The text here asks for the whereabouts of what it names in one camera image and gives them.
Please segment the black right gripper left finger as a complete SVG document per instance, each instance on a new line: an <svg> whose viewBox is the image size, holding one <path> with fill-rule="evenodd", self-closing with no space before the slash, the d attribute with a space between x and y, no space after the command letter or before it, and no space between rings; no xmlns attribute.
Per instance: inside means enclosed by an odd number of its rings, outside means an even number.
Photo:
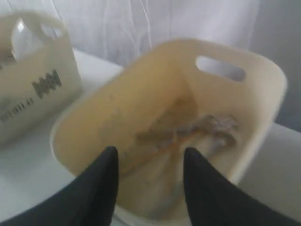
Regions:
<svg viewBox="0 0 301 226"><path fill-rule="evenodd" d="M118 151L106 147L78 177L2 226L109 226L118 194Z"/></svg>

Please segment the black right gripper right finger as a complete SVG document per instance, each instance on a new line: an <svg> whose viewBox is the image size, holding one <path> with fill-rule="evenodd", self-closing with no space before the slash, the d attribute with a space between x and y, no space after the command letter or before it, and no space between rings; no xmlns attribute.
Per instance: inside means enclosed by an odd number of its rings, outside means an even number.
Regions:
<svg viewBox="0 0 301 226"><path fill-rule="evenodd" d="M195 148L184 152L185 201L193 226L299 226L233 185Z"/></svg>

